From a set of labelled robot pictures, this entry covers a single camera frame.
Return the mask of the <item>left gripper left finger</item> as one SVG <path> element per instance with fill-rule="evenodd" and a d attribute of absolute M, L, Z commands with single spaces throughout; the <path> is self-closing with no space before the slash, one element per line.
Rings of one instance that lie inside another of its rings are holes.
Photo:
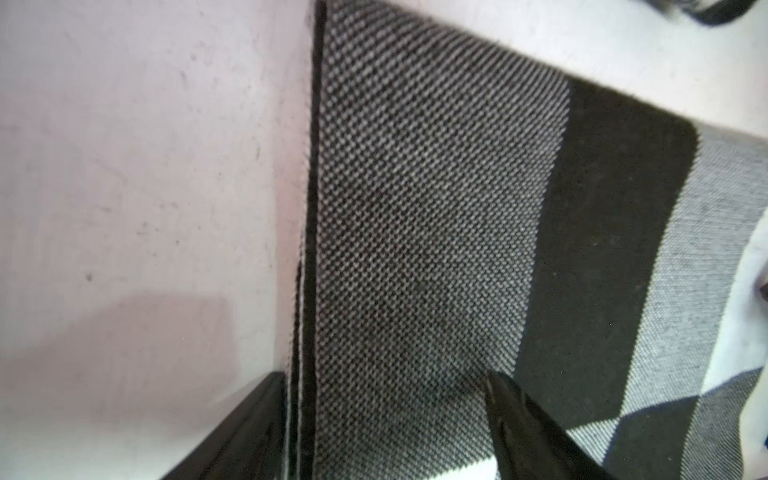
<path fill-rule="evenodd" d="M 286 375 L 272 372 L 164 478 L 276 479 L 282 469 Z"/>

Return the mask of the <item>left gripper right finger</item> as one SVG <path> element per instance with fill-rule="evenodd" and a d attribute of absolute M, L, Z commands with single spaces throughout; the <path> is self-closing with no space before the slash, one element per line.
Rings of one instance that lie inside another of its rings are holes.
<path fill-rule="evenodd" d="M 488 372 L 484 396 L 500 479 L 611 477 L 508 375 Z"/>

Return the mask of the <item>grey black checked scarf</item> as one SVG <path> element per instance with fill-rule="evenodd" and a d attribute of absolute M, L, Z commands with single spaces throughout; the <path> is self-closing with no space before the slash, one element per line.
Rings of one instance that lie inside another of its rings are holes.
<path fill-rule="evenodd" d="M 609 479 L 751 476 L 766 143 L 386 1 L 314 19 L 287 477 L 480 477 L 490 371 Z"/>

